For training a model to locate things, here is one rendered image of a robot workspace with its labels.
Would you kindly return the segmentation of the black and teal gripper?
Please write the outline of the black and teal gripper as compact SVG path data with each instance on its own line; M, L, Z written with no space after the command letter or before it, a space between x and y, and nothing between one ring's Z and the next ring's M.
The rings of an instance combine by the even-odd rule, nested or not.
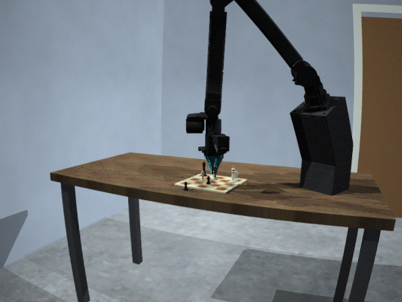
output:
M209 165L210 173L213 174L213 168L216 167L216 173L219 165L224 157L224 154L219 154L215 149L207 149L205 146L198 147L198 151L204 153L204 157Z

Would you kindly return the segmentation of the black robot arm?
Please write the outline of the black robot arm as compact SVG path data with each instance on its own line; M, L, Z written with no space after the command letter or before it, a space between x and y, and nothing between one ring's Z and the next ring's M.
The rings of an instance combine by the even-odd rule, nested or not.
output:
M188 114L186 118L187 133L203 133L206 120L205 148L215 149L219 154L225 154L229 148L229 136L221 133L221 97L223 86L223 66L225 56L225 35L227 12L225 7L233 0L210 0L208 61L206 74L206 96L204 112ZM287 37L265 12L257 0L235 0L248 17L269 40L272 46L282 56L291 68L295 85L305 87L304 112L326 111L330 95L323 88L316 70L296 51Z

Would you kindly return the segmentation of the brown and cream chessboard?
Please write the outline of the brown and cream chessboard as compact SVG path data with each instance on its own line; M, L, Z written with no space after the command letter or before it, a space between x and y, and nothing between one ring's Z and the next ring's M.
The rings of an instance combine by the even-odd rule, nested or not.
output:
M207 176L210 177L210 185L207 185ZM213 175L208 175L204 176L205 181L200 181L202 176L201 173L199 175L190 177L189 179L180 181L179 183L175 183L175 186L180 186L180 187L185 187L184 183L187 182L187 188L192 188L192 189L199 189L199 190L204 190L204 191L211 191L211 192L216 192L216 193L228 193L232 189L235 189L237 186L241 185L242 183L246 182L247 179L238 179L236 183L230 183L231 177L223 177L223 176L218 176L218 180L213 181L211 180Z

